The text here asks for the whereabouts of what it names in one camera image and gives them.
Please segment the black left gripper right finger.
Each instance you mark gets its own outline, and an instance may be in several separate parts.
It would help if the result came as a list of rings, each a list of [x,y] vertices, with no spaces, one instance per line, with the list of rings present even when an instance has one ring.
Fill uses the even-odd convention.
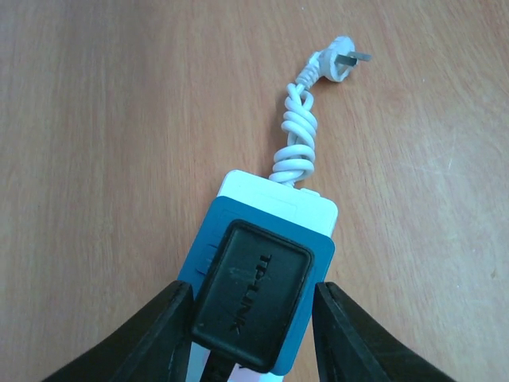
[[[318,283],[313,337],[321,381],[451,381],[333,282]]]

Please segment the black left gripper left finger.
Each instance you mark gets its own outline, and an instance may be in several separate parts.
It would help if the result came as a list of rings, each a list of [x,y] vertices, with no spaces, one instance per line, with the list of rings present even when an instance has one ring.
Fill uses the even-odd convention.
[[[174,281],[92,349],[47,381],[184,381],[192,286]]]

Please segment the black power adapter plug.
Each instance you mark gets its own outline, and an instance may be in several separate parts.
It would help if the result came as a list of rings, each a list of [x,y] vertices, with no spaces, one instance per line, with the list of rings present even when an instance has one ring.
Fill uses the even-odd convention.
[[[256,372],[269,372],[313,261],[313,252],[301,244],[232,221],[196,296],[193,341]]]

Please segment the dark blue cube adapter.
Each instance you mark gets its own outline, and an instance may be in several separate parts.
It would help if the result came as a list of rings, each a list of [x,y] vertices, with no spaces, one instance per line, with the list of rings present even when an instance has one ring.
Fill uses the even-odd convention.
[[[217,197],[178,275],[196,301],[195,346],[256,372],[287,374],[334,251],[327,235]]]

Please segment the white power strip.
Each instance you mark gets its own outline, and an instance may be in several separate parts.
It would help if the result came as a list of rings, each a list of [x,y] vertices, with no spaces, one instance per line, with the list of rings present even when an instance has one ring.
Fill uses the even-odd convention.
[[[235,366],[232,381],[281,381],[291,370],[312,315],[316,283],[324,281],[335,251],[336,204],[308,189],[295,189],[242,170],[230,171],[211,203],[179,272],[198,292],[227,229],[242,219],[310,248],[315,259],[297,312],[273,370],[266,374]]]

